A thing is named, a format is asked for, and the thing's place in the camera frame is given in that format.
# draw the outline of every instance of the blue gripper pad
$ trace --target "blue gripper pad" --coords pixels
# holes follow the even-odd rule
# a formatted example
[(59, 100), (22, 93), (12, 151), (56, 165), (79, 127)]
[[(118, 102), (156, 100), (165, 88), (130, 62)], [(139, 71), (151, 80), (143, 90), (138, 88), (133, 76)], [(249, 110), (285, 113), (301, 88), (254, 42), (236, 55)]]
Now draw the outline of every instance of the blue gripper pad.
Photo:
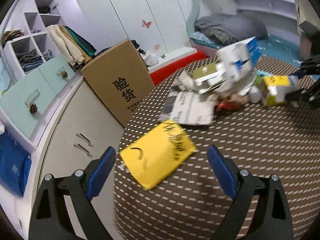
[(209, 146), (207, 156), (223, 192), (232, 199), (235, 199), (237, 195), (236, 180), (226, 166), (223, 160), (224, 157), (215, 146)]
[(108, 147), (104, 153), (99, 165), (94, 170), (87, 182), (87, 198), (91, 201), (97, 197), (106, 182), (113, 165), (116, 162), (116, 151), (112, 147)]

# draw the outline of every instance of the brown dotted mat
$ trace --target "brown dotted mat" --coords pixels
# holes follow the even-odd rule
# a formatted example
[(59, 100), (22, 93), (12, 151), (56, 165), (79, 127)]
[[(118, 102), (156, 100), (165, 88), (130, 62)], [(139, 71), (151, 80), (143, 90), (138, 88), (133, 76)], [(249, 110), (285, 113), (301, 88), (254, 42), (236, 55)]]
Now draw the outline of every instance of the brown dotted mat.
[[(213, 58), (191, 63), (194, 70)], [(289, 74), (296, 67), (263, 56), (258, 68)], [(124, 131), (120, 150), (157, 125), (158, 115), (176, 71), (154, 88), (139, 105)], [(314, 80), (305, 77), (303, 87)], [(288, 198), (295, 239), (308, 230), (320, 202), (320, 109), (303, 104), (263, 107), (248, 104), (241, 111), (216, 118), (209, 127), (187, 127), (197, 151), (153, 190), (144, 190), (128, 170), (115, 169), (115, 227), (124, 239), (209, 239), (228, 211), (231, 199), (224, 195), (207, 161), (206, 151), (215, 144), (239, 168), (256, 176), (279, 175)], [(244, 236), (254, 214), (252, 200), (238, 237)]]

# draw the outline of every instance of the red object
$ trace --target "red object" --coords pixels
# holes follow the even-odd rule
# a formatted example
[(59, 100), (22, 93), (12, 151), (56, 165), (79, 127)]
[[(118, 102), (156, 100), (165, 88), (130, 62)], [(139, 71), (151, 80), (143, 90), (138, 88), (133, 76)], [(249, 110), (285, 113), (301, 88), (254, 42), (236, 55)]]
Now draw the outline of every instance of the red object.
[(163, 80), (165, 80), (167, 77), (169, 77), (171, 74), (173, 74), (176, 70), (189, 65), (191, 62), (205, 58), (207, 58), (207, 56), (204, 53), (197, 52), (151, 73), (150, 76), (152, 78), (153, 83), (157, 85), (161, 83)]
[(226, 109), (228, 111), (236, 111), (236, 110), (240, 109), (241, 107), (242, 107), (242, 105), (238, 102), (235, 102), (235, 101), (222, 102), (217, 106), (216, 112), (219, 112), (222, 109)]

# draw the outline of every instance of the pink butterfly sticker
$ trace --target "pink butterfly sticker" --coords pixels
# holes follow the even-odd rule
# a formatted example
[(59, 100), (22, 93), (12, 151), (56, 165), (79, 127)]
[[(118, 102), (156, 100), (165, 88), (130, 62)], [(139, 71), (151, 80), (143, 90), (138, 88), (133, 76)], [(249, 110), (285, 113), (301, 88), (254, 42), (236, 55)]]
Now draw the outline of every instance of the pink butterfly sticker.
[(152, 22), (145, 22), (144, 20), (142, 20), (142, 27), (146, 27), (147, 29), (150, 27)]
[(161, 44), (156, 44), (156, 45), (153, 47), (153, 50), (154, 50), (154, 51), (159, 51), (160, 48), (161, 48)]

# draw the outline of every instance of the brown cardboard box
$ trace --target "brown cardboard box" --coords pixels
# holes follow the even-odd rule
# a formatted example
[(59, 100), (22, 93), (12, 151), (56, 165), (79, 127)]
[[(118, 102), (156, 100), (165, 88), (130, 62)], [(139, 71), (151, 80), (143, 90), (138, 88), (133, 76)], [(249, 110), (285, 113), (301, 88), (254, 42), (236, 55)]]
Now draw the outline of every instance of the brown cardboard box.
[(138, 104), (155, 85), (130, 40), (108, 49), (82, 70), (101, 101), (125, 127)]

